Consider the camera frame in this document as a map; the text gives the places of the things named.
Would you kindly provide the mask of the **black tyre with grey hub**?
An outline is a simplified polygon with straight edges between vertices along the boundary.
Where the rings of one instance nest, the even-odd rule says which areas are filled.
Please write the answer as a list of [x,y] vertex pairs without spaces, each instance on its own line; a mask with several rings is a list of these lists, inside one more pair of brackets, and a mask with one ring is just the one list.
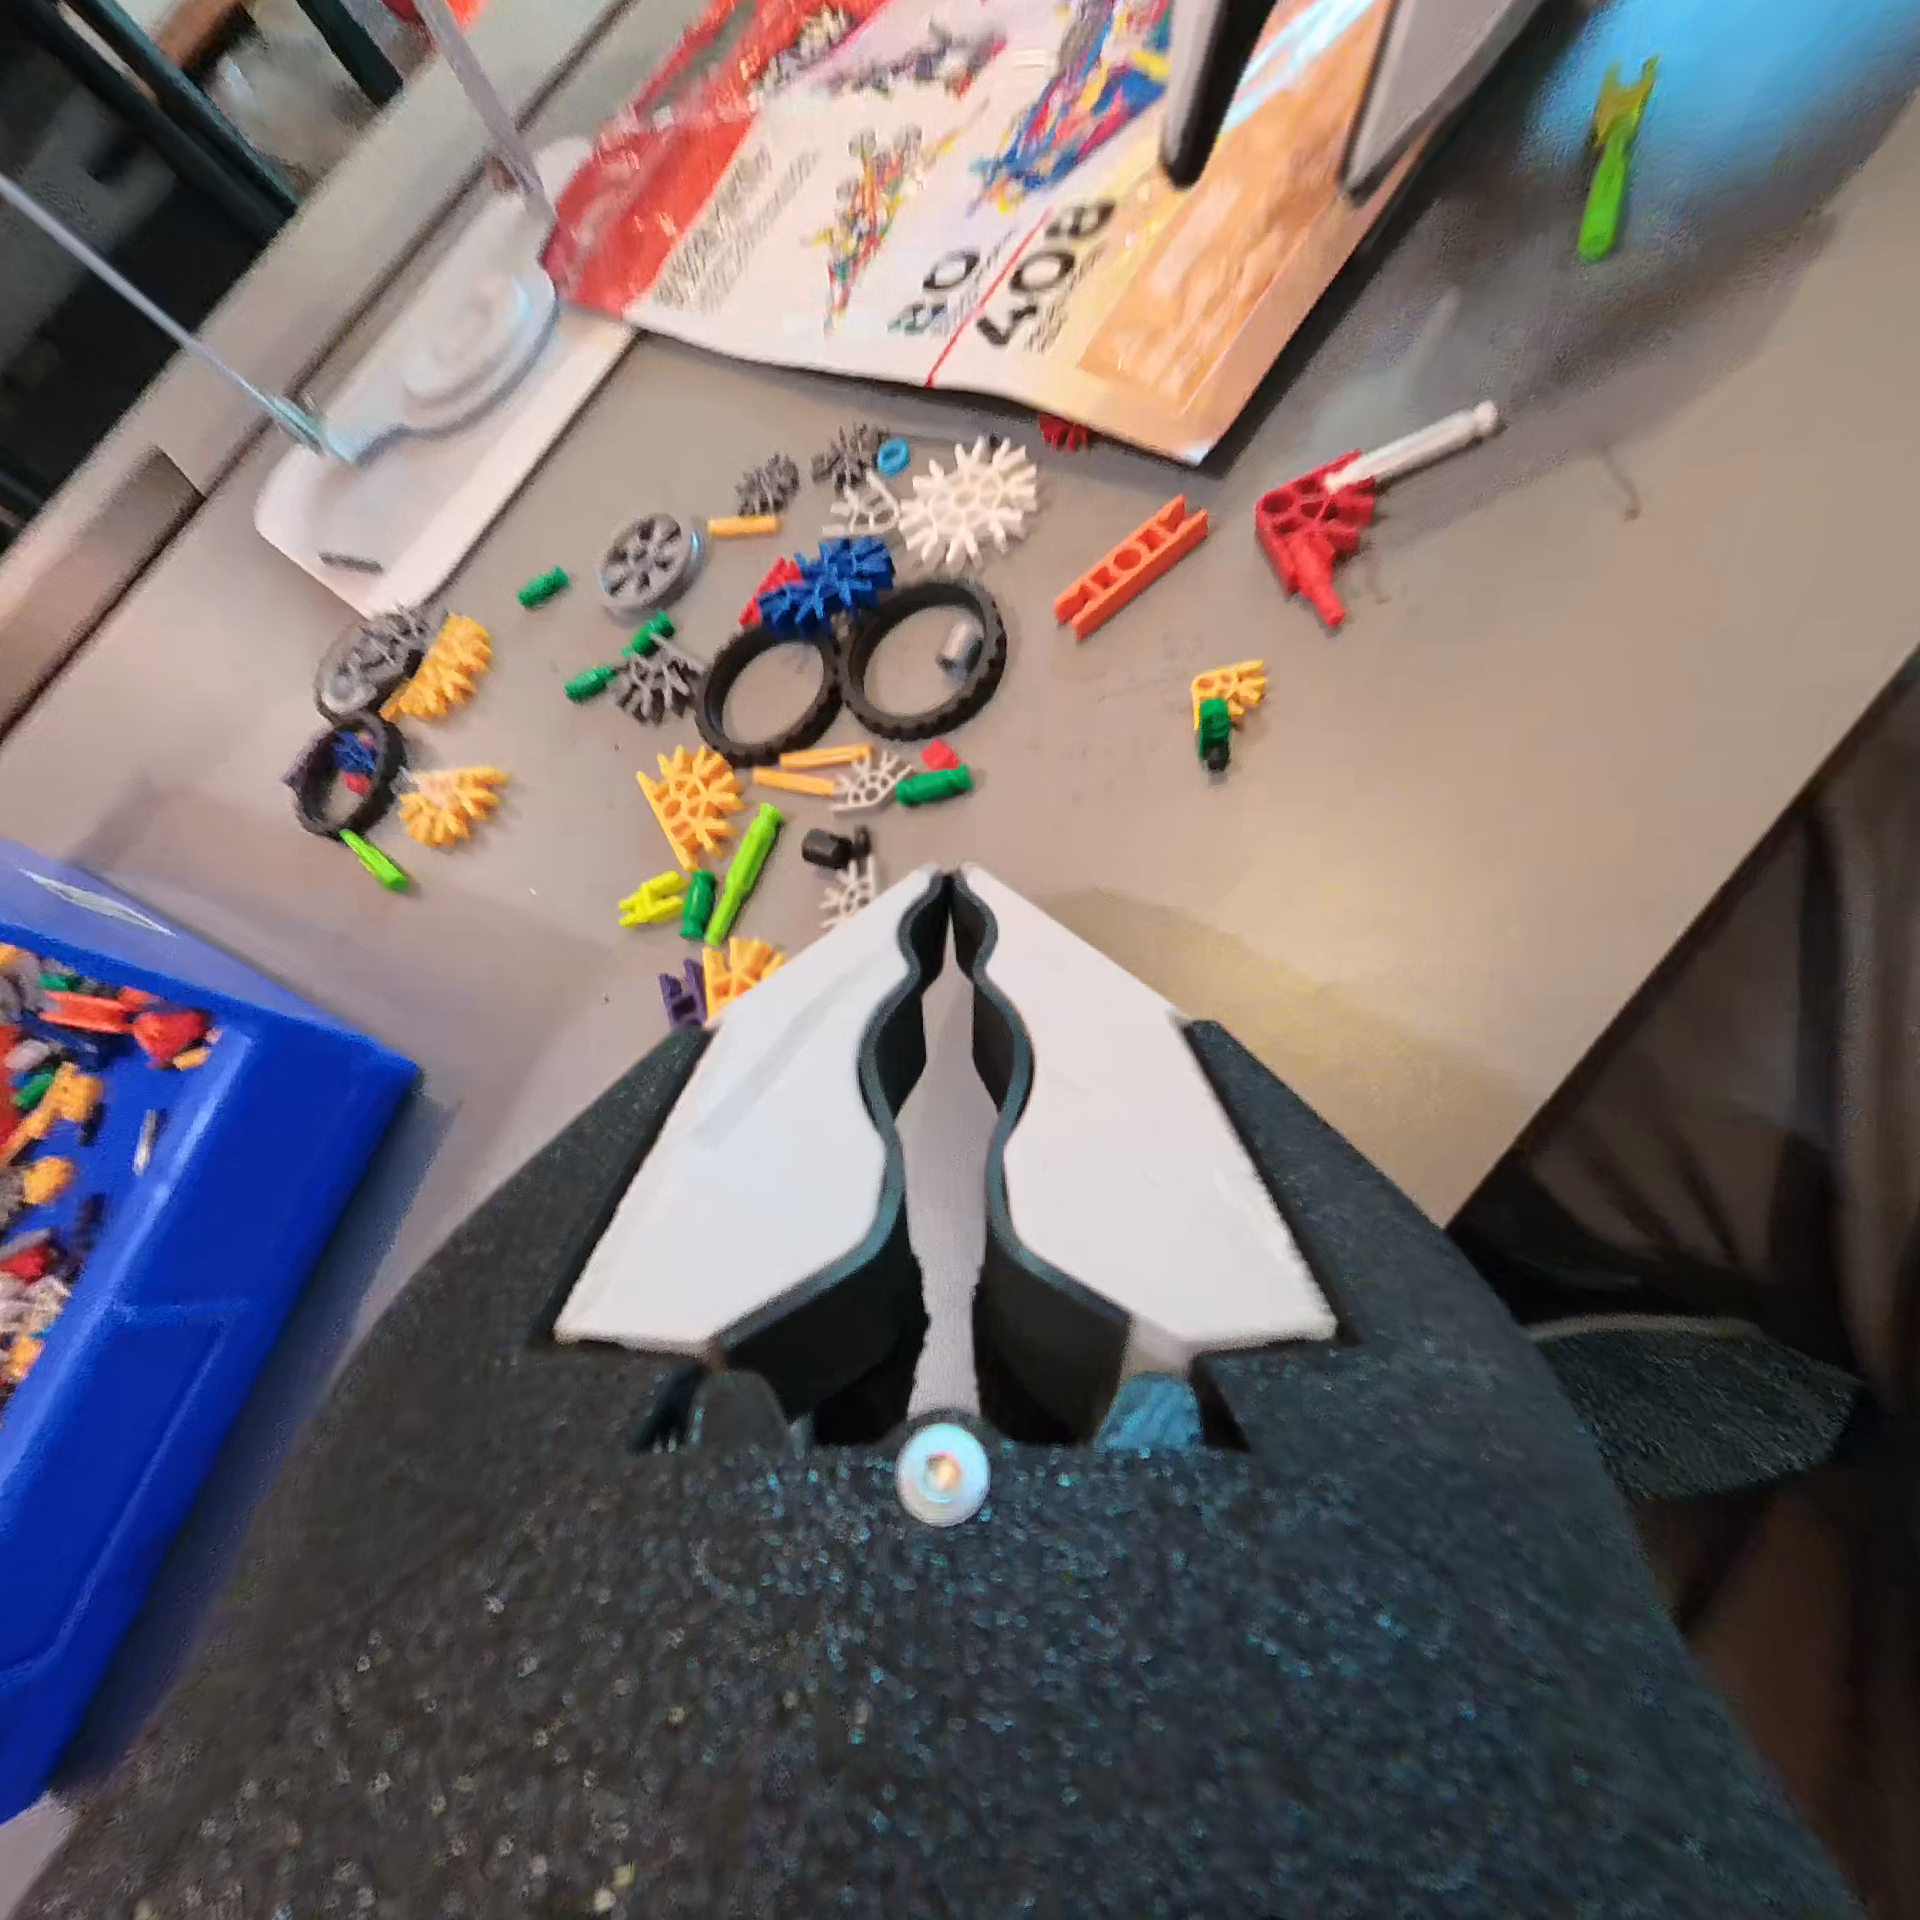
[[384,706],[418,671],[440,621],[418,607],[370,615],[336,640],[317,664],[314,706],[343,725]]

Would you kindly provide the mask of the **heap of mixed toy pieces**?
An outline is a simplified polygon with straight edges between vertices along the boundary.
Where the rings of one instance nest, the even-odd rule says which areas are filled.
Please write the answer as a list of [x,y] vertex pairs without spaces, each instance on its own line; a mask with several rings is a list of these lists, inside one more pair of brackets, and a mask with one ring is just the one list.
[[207,1008],[1,947],[1,1404],[153,1173],[222,1029]]

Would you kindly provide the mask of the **red connector with rod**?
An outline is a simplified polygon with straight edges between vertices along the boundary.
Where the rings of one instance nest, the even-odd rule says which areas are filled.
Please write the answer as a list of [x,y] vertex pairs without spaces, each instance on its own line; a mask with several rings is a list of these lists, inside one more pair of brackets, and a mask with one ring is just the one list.
[[1302,602],[1327,632],[1345,621],[1336,568],[1359,554],[1377,493],[1400,477],[1491,438],[1504,416],[1491,400],[1441,416],[1376,447],[1350,450],[1264,491],[1255,539],[1283,597]]

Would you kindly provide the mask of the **person's grey trousers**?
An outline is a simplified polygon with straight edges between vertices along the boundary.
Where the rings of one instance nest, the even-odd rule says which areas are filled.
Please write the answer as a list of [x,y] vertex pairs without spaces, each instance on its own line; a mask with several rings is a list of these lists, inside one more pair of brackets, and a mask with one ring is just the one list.
[[1870,1915],[1915,1915],[1910,664],[1455,1212],[1533,1327],[1733,1316],[1863,1384],[1825,1463],[1627,1495],[1667,1616]]

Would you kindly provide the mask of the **blue plastic bin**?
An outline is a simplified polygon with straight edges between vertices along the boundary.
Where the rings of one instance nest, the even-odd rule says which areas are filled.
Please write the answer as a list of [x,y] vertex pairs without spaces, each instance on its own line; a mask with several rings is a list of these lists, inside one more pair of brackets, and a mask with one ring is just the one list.
[[42,1146],[78,1276],[3,1404],[1,1810],[51,1783],[215,1454],[418,1068],[97,876],[3,840],[3,942],[199,1014],[210,1055],[110,1058]]

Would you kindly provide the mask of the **white snowflake connector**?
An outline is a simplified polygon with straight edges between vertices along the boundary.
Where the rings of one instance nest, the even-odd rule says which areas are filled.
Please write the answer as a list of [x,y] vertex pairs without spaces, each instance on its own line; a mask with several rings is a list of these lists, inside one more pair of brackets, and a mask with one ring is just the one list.
[[927,461],[899,502],[898,538],[925,568],[965,572],[1007,554],[1040,511],[1040,470],[1007,438],[954,443],[950,461]]

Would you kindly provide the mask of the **orange connector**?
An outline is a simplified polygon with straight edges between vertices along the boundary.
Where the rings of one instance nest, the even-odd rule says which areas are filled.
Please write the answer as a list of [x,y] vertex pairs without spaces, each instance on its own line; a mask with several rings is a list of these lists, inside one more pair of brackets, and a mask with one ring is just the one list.
[[1179,566],[1208,533],[1207,510],[1192,510],[1185,495],[1169,498],[1053,599],[1055,623],[1088,640]]

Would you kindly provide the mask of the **blue snowflake connector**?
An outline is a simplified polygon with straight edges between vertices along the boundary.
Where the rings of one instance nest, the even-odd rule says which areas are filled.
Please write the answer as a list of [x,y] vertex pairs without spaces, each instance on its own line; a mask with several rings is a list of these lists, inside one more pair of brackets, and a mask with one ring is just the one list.
[[803,583],[760,604],[760,621],[778,638],[826,632],[837,619],[858,616],[895,587],[895,557],[883,539],[823,539],[811,557],[794,557]]

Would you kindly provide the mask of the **white flat board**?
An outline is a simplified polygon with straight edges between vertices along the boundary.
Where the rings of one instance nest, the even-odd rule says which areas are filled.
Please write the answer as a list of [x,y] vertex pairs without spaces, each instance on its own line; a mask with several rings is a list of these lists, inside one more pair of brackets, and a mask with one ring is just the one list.
[[[633,326],[565,306],[525,380],[448,438],[400,442],[357,469],[305,450],[282,455],[256,495],[256,533],[360,616],[419,605],[507,510],[633,338]],[[371,557],[384,572],[354,579],[323,568],[319,551]]]

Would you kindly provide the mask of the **black rubber tyre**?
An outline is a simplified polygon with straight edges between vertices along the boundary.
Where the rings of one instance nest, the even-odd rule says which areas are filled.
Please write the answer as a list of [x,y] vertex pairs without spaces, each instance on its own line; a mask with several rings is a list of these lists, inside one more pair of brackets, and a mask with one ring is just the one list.
[[[379,781],[362,798],[344,790],[334,775],[329,740],[336,728],[366,728],[381,736]],[[304,742],[285,776],[298,824],[334,843],[337,843],[334,834],[341,827],[370,834],[395,806],[400,776],[409,768],[406,756],[402,732],[384,722],[377,710],[357,714],[354,720],[343,725],[327,722]]]
[[[802,715],[782,732],[739,738],[726,726],[726,706],[734,686],[749,664],[782,646],[799,646],[821,667],[821,680]],[[832,631],[778,632],[763,621],[731,632],[726,645],[707,662],[691,698],[691,718],[704,744],[734,768],[771,766],[791,751],[813,749],[842,710],[840,690],[840,640]]]
[[[874,653],[898,627],[935,607],[969,616],[976,627],[977,646],[966,674],[939,704],[918,710],[881,709],[867,693]],[[998,602],[969,579],[925,579],[888,589],[849,627],[837,660],[837,686],[842,706],[866,732],[888,742],[918,744],[976,720],[998,693],[1007,660],[1009,638]]]

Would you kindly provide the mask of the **dark grey chair seat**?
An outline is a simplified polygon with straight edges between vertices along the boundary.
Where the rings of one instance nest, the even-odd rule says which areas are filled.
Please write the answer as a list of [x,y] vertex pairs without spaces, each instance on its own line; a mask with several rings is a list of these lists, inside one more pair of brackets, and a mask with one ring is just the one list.
[[1631,1500],[1681,1501],[1789,1482],[1825,1463],[1863,1384],[1733,1316],[1590,1312],[1528,1327]]

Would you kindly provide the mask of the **lime rod with connector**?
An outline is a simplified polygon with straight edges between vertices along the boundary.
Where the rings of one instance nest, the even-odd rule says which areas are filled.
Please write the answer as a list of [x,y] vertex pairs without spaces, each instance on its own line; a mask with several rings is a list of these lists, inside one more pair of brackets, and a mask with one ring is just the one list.
[[1600,82],[1590,122],[1595,163],[1575,235],[1575,256],[1585,264],[1601,262],[1615,250],[1629,158],[1657,77],[1658,60],[1648,56],[1631,82],[1622,79],[1615,63]]

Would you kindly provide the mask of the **dark grey fan connector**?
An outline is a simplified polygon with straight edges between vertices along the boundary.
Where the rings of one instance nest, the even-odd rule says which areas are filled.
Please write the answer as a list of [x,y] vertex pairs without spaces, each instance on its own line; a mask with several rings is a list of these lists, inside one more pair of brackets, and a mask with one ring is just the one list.
[[671,640],[627,650],[611,680],[615,706],[645,726],[682,715],[698,695],[706,664]]

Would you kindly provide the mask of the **printed toy packaging bag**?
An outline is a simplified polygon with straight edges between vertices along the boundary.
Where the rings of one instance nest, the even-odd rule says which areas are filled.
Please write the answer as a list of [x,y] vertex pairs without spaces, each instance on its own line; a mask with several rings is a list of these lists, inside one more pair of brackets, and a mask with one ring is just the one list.
[[1407,174],[1342,182],[1391,13],[1279,4],[1179,190],[1173,4],[711,4],[560,191],[544,264],[663,338],[1199,463]]

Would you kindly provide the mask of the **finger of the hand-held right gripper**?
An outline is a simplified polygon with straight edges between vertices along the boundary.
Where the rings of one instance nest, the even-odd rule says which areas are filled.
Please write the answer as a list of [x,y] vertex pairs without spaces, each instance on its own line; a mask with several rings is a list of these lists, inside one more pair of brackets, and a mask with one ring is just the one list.
[[1173,3],[1159,159],[1166,180],[1205,174],[1273,3]]
[[1541,3],[1393,3],[1350,125],[1342,190],[1385,175],[1470,101]]

